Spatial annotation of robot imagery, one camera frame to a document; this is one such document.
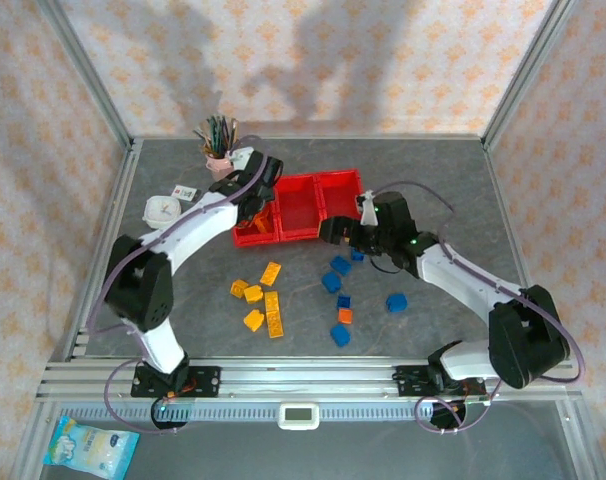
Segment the pink cup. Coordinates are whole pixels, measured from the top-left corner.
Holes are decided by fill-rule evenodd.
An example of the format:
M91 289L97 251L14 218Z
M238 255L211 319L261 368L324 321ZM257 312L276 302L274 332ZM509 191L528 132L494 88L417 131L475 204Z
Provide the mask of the pink cup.
M210 171L214 181L219 181L234 171L230 155L230 151L226 151L222 157L206 155L206 168Z

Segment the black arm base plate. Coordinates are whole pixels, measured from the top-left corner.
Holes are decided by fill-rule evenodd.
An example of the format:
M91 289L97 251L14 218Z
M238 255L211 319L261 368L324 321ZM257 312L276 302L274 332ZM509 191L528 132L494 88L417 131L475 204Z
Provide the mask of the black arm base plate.
M466 378L454 380L436 365L397 366L392 380L401 397L468 397L488 394L483 380Z
M167 382L161 375L144 364L135 368L130 395L133 398L215 398L220 387L221 368L217 366L192 366L185 379Z

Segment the bundle of coloured pencils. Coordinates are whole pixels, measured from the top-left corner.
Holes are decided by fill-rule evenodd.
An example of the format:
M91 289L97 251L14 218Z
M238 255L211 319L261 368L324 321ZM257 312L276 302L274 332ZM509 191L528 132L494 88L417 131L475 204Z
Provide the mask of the bundle of coloured pencils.
M224 115L211 115L193 130L202 141L206 156L221 159L230 152L238 140L239 122Z

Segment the aluminium front rail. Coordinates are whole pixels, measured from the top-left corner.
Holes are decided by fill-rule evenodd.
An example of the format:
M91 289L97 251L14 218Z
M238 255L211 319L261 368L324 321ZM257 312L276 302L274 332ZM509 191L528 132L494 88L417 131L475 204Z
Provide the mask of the aluminium front rail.
M393 375L399 366L423 366L420 359L395 357L221 357L190 364L220 369L219 396L234 401L338 401L396 398ZM74 358L46 365L36 397L45 401L102 400L130 396L135 365L124 358Z

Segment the aluminium frame post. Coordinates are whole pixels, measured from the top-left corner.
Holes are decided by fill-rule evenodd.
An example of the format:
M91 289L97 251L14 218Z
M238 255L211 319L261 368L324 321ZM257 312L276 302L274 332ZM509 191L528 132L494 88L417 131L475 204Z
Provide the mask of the aluminium frame post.
M64 50L97 103L118 143L125 149L129 149L132 146L133 137L125 126L104 82L101 80L60 1L36 0L36 3L61 41Z
M481 144L486 152L490 152L498 145L503 131L536 79L578 1L552 0L505 94L481 136Z

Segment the blue wet wipes pack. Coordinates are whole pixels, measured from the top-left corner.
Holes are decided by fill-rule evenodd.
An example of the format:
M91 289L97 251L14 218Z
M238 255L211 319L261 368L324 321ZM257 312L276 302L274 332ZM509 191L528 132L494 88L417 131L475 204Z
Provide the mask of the blue wet wipes pack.
M64 466L103 480L124 480L138 441L138 433L100 429L61 416L43 464Z

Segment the white digital timer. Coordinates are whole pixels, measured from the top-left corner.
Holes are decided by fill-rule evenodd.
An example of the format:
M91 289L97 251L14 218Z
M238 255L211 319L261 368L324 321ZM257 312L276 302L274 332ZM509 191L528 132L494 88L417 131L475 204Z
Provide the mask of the white digital timer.
M286 431L312 431L320 424L320 407L313 402L281 403L277 424Z

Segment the white square clock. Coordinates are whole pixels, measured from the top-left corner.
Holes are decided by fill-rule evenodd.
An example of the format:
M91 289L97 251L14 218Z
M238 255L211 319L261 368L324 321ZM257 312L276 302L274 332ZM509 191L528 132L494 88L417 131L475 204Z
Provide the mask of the white square clock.
M177 198L155 195L147 199L142 220L152 229L161 229L171 225L181 213Z

